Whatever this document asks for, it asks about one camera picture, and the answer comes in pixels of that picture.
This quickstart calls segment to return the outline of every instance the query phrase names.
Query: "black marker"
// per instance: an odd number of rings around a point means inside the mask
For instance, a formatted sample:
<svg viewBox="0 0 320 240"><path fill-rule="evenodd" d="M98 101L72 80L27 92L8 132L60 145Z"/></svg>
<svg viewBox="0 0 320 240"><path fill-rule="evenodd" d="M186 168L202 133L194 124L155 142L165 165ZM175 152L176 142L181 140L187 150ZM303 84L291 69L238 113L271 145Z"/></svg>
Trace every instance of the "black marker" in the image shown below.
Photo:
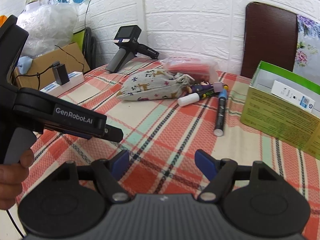
<svg viewBox="0 0 320 240"><path fill-rule="evenodd" d="M223 135L223 127L224 127L224 119L226 113L226 103L227 103L227 89L228 86L223 86L223 90L219 94L219 103L217 109L217 117L216 117L216 124L214 127L213 134L215 136L222 136Z"/></svg>

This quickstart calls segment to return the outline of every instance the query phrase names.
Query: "product box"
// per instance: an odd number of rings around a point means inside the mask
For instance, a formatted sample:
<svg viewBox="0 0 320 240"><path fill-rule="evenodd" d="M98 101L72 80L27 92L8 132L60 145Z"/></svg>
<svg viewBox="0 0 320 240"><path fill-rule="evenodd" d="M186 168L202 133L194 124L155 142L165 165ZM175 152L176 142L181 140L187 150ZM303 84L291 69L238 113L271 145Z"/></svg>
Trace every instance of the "product box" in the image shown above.
<svg viewBox="0 0 320 240"><path fill-rule="evenodd" d="M62 47L61 50L57 48L54 51L48 52L42 56L35 58L32 61L32 65L27 72L27 75L33 75L36 73L40 73L46 70L49 66L51 66L54 62L59 61L61 64L66 65L66 69L68 73L72 73L74 71L81 72L83 68L84 62L84 72L90 70L86 60L82 52L80 51L77 43L72 43ZM14 76L19 75L18 68L14 71ZM55 78L52 72L52 69L49 69L45 73L40 76L40 90L44 87L50 85L51 83L55 82ZM33 89L38 89L38 78L35 77L18 77L17 78L17 85L19 88L21 87L28 87Z"/></svg>
<svg viewBox="0 0 320 240"><path fill-rule="evenodd" d="M288 102L271 93L275 81L305 95L304 104ZM288 70L261 61L248 89L240 121L278 138L320 160L320 86Z"/></svg>

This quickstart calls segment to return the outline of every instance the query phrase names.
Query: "white box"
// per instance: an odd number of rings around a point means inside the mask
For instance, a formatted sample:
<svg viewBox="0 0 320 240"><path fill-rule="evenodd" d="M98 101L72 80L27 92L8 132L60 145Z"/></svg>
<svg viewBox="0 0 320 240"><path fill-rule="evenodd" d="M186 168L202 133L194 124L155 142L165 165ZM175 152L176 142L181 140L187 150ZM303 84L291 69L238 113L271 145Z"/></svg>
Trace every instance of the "white box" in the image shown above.
<svg viewBox="0 0 320 240"><path fill-rule="evenodd" d="M315 105L315 101L310 97L276 80L273 82L271 93L310 113Z"/></svg>

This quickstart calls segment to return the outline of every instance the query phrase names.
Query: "printed fabric bag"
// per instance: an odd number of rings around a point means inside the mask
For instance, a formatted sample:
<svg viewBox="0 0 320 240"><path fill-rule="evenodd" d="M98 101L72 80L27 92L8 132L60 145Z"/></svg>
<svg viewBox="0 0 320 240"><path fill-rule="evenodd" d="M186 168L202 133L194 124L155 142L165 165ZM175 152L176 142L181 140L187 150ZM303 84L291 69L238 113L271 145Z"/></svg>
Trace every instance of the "printed fabric bag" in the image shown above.
<svg viewBox="0 0 320 240"><path fill-rule="evenodd" d="M187 74L174 75L162 68L145 70L131 75L116 96L128 101L179 98L193 82Z"/></svg>

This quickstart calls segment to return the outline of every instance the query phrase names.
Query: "finger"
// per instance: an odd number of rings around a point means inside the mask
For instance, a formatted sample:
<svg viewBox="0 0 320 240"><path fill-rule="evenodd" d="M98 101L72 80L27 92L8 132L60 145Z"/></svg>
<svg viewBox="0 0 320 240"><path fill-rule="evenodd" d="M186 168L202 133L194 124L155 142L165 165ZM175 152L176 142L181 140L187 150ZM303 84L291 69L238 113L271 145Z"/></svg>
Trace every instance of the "finger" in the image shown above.
<svg viewBox="0 0 320 240"><path fill-rule="evenodd" d="M19 184L29 175L29 169L22 167L19 163L11 165L0 165L0 183Z"/></svg>
<svg viewBox="0 0 320 240"><path fill-rule="evenodd" d="M16 203L16 199L0 199L0 209L8 210Z"/></svg>
<svg viewBox="0 0 320 240"><path fill-rule="evenodd" d="M22 192L22 184L8 185L0 184L0 198L13 199Z"/></svg>
<svg viewBox="0 0 320 240"><path fill-rule="evenodd" d="M29 168L35 161L35 156L33 154L33 151L31 149L26 150L20 158L20 164L24 168Z"/></svg>

